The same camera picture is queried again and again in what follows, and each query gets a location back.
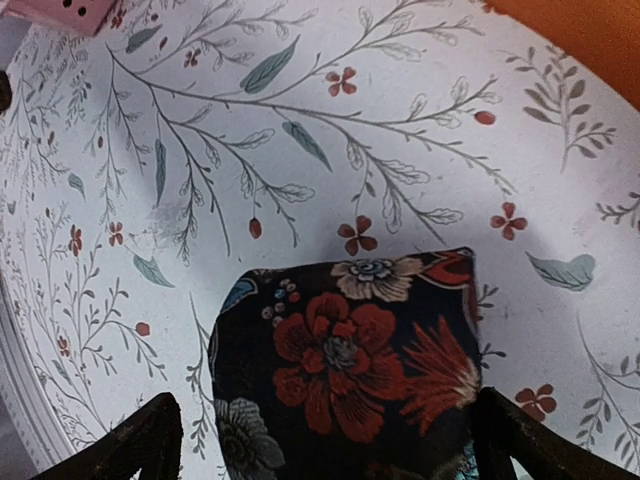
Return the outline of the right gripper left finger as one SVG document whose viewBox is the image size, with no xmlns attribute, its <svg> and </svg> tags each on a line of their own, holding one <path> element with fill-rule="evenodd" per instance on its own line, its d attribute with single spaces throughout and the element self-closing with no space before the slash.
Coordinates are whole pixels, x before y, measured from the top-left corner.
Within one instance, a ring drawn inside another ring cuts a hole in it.
<svg viewBox="0 0 640 480">
<path fill-rule="evenodd" d="M 103 438 L 39 473 L 42 479 L 176 480 L 183 428 L 175 397 L 163 392 Z"/>
</svg>

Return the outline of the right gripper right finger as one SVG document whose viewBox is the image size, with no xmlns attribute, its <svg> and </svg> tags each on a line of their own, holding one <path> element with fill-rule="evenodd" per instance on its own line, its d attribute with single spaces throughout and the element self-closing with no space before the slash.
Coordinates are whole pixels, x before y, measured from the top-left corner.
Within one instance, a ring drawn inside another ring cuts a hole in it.
<svg viewBox="0 0 640 480">
<path fill-rule="evenodd" d="M 621 467 L 565 440 L 491 387 L 471 406 L 474 454 L 481 479 L 515 479 L 518 462 L 533 479 L 635 479 Z"/>
</svg>

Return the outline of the dark floral tie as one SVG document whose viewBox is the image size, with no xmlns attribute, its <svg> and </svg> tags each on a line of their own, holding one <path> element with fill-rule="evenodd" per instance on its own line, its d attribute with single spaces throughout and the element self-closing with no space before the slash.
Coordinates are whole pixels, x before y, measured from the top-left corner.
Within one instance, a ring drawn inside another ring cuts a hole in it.
<svg viewBox="0 0 640 480">
<path fill-rule="evenodd" d="M 231 479 L 458 479 L 481 384 L 459 248 L 240 276 L 209 344 Z"/>
</svg>

